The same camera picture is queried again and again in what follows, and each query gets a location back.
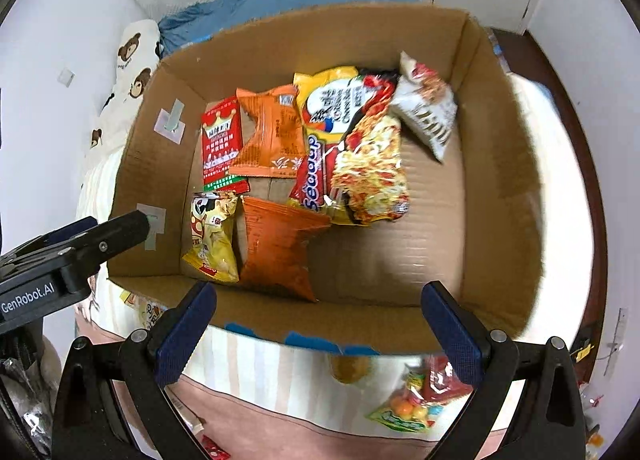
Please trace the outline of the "yellow chip bag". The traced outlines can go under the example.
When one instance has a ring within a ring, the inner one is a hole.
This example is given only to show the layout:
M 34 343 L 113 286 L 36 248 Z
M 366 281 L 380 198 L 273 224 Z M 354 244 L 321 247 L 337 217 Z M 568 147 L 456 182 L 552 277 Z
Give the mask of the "yellow chip bag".
M 240 279 L 232 244 L 238 201 L 232 191 L 209 191 L 194 194 L 190 207 L 191 246 L 182 260 L 223 284 Z

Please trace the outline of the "red crown snack packet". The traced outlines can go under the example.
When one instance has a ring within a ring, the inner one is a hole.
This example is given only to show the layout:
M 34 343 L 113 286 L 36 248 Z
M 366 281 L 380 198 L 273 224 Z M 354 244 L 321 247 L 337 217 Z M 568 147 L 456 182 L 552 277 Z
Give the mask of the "red crown snack packet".
M 243 148 L 241 110 L 236 97 L 208 106 L 201 116 L 201 124 L 204 190 L 249 192 L 248 179 L 230 172 L 230 166 Z

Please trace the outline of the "colourful candy bag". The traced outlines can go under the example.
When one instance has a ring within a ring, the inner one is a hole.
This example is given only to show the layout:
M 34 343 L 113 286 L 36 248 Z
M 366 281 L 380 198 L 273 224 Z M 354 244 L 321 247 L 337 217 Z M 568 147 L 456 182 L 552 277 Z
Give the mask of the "colourful candy bag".
M 425 379 L 424 373 L 409 371 L 401 387 L 371 411 L 367 419 L 396 432 L 428 432 L 442 415 L 444 406 L 423 396 Z

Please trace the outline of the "orange snack bag lower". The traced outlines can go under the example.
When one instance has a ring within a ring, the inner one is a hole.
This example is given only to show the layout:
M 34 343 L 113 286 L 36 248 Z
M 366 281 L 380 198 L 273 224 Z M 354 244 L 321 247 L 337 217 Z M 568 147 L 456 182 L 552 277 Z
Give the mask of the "orange snack bag lower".
M 248 288 L 317 301 L 308 272 L 308 244 L 331 226 L 326 215 L 254 197 L 243 198 Z

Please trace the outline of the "orange snack bag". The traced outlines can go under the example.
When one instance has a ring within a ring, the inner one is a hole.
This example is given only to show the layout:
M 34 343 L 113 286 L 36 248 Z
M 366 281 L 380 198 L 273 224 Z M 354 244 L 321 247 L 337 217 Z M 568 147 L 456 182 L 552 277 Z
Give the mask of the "orange snack bag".
M 331 226 L 326 215 L 254 197 L 243 198 L 248 288 L 317 301 L 308 272 L 308 244 Z
M 255 129 L 230 165 L 234 175 L 295 178 L 306 156 L 302 119 L 296 108 L 297 88 L 281 85 L 262 93 L 238 88 L 241 109 Z

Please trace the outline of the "orange snack bag upper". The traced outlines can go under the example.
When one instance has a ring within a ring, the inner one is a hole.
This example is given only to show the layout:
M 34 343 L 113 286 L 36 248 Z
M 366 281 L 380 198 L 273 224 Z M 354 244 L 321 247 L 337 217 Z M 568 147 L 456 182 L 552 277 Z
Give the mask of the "orange snack bag upper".
M 230 165 L 234 175 L 295 178 L 306 156 L 302 119 L 296 108 L 297 88 L 281 85 L 262 93 L 238 88 L 241 109 L 255 129 Z

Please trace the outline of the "bear print pillow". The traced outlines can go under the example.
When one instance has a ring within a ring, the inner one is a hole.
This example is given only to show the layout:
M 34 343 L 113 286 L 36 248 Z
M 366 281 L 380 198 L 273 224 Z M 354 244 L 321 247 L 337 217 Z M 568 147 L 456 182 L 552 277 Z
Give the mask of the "bear print pillow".
M 126 145 L 161 51 L 160 29 L 152 19 L 128 24 L 122 32 L 116 50 L 115 84 L 94 124 L 85 171 Z

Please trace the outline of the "red purple snack packet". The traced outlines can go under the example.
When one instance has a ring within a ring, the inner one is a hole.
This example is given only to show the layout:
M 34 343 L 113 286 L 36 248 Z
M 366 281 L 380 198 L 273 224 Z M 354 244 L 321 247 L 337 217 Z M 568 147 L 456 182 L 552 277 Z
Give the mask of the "red purple snack packet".
M 329 147 L 316 133 L 306 134 L 307 154 L 296 174 L 295 184 L 288 195 L 288 204 L 316 213 L 326 210 L 326 156 Z

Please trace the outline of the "brown cardboard box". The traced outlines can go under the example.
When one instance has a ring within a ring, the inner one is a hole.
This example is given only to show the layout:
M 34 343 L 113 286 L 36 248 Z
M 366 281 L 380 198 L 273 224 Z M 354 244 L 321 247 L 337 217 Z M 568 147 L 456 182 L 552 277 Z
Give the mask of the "brown cardboard box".
M 192 251 L 201 132 L 234 99 L 250 181 L 224 219 L 231 261 Z M 486 31 L 432 5 L 314 7 L 223 30 L 144 79 L 114 215 L 151 215 L 111 258 L 119 287 L 174 306 L 216 282 L 214 324 L 383 354 L 429 350 L 421 293 L 442 282 L 488 328 L 520 336 L 542 275 L 532 141 Z

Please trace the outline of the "yellow cheese noodle packet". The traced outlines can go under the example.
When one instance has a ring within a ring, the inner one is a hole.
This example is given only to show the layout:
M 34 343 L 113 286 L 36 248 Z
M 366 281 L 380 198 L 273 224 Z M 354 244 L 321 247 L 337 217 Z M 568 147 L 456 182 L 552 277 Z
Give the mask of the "yellow cheese noodle packet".
M 316 74 L 295 73 L 296 104 L 307 131 L 335 144 L 375 88 L 355 67 L 335 67 Z

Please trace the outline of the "red noodle packet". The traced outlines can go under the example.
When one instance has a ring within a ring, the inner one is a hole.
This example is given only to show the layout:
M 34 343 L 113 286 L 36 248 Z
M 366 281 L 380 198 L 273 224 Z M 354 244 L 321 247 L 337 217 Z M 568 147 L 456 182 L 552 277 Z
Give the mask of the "red noodle packet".
M 363 73 L 362 107 L 337 145 L 326 212 L 343 226 L 398 220 L 409 209 L 408 180 L 401 161 L 401 123 L 388 106 L 396 90 L 393 73 Z

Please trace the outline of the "white brown snack bag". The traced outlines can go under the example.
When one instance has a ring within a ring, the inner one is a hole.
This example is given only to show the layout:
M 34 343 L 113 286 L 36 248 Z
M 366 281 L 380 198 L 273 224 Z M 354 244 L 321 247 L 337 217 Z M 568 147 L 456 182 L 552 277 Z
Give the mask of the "white brown snack bag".
M 406 52 L 400 53 L 399 70 L 390 111 L 442 163 L 458 111 L 454 92 L 436 70 Z

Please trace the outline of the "white wall socket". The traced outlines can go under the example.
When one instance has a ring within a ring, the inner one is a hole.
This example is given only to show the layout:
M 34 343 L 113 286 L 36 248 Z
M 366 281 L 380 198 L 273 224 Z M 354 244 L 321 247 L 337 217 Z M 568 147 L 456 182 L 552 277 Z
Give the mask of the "white wall socket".
M 70 84 L 73 83 L 75 75 L 72 70 L 69 68 L 63 68 L 58 74 L 58 82 L 65 87 L 70 87 Z

